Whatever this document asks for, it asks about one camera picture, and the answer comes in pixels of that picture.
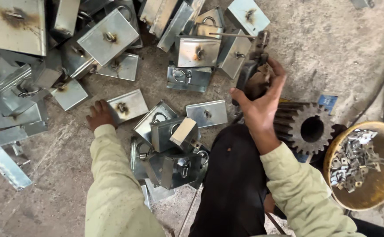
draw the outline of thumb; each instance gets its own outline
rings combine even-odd
[[[237,88],[230,88],[229,90],[231,98],[235,99],[239,105],[243,108],[250,104],[250,100],[246,97],[242,90]]]

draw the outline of sleeve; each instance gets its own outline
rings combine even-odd
[[[284,144],[261,156],[277,206],[297,237],[361,237],[356,224],[329,200],[331,190],[319,170],[299,163]]]
[[[165,237],[155,216],[144,204],[138,181],[116,131],[110,124],[94,131],[90,152],[94,182],[89,188],[86,237]]]

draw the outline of welding rod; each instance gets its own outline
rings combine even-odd
[[[236,35],[236,34],[226,34],[226,33],[210,33],[210,35],[221,35],[221,36],[233,36],[233,37],[246,37],[246,38],[256,38],[257,36],[253,35]]]

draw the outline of metal gear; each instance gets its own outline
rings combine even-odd
[[[328,146],[334,132],[328,110],[317,103],[283,102],[275,113],[278,139],[303,154],[318,154]]]

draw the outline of metal rod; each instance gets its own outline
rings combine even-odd
[[[196,198],[198,197],[198,193],[199,193],[199,190],[200,190],[201,188],[202,188],[202,183],[201,183],[201,185],[199,186],[198,190],[196,190],[195,196],[193,197],[191,206],[189,207],[189,210],[188,210],[188,214],[186,215],[186,218],[185,218],[185,220],[184,220],[184,222],[183,222],[182,229],[180,229],[179,237],[181,237],[182,234],[183,234],[183,230],[185,229],[186,222],[187,222],[188,219],[189,219],[189,216],[190,216],[190,214],[191,214],[192,208],[193,208],[193,206],[195,205]]]
[[[281,226],[279,226],[279,224],[275,221],[275,219],[272,217],[271,214],[269,214],[268,212],[265,212],[266,216],[268,216],[268,219],[271,220],[271,222],[273,223],[273,225],[277,228],[277,230],[279,231],[280,234],[285,234],[286,233],[284,232],[284,230],[281,228]]]
[[[258,36],[253,35],[236,35],[236,34],[227,34],[227,33],[210,33],[210,35],[221,35],[221,36],[232,36],[232,37],[246,37],[246,38],[256,38]]]

